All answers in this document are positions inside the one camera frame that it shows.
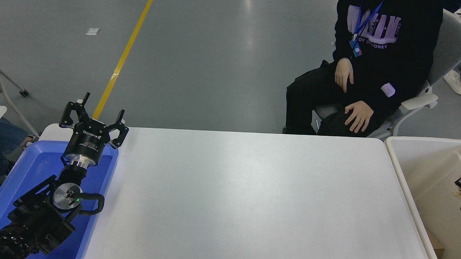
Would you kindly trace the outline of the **person's right hand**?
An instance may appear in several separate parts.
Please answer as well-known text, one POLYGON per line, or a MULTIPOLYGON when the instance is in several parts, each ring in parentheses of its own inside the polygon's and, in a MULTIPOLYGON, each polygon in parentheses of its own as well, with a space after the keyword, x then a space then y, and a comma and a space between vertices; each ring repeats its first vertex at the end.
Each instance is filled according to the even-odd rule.
POLYGON ((334 79, 335 83, 341 87, 344 93, 347 93, 348 84, 354 84, 354 71, 352 63, 348 58, 338 60, 334 79))

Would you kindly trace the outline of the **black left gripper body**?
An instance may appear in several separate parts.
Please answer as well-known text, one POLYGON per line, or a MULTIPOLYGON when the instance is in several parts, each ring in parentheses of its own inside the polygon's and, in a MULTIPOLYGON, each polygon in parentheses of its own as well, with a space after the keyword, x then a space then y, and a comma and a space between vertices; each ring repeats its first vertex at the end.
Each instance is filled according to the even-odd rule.
POLYGON ((102 152, 109 142, 109 133, 103 132, 106 124, 97 120, 80 120, 73 127, 73 135, 63 153, 67 161, 87 157, 90 165, 98 165, 102 152))

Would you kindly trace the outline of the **person's left hand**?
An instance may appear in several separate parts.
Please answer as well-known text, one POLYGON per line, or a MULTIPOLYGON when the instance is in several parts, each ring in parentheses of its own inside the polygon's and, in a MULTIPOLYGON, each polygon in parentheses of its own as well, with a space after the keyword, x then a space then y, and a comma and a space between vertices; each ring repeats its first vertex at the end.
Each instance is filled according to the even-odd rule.
POLYGON ((356 101, 345 107, 344 111, 346 115, 349 114, 345 125, 354 133, 364 132, 374 114, 374 110, 365 101, 356 101))

